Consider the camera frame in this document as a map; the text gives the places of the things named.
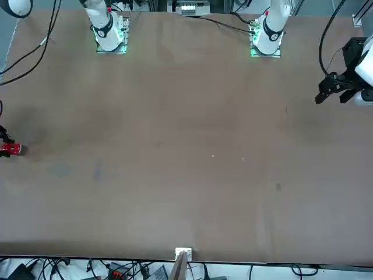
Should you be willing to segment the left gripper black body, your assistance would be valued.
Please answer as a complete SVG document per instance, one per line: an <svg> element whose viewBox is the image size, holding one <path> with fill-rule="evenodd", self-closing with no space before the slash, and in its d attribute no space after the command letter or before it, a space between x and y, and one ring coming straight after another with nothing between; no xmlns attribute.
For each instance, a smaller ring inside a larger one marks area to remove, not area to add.
<svg viewBox="0 0 373 280"><path fill-rule="evenodd" d="M360 91L367 87L367 83L355 72L366 40L366 37L353 37L342 48L346 70L338 76L338 79L346 83L345 87L348 89Z"/></svg>

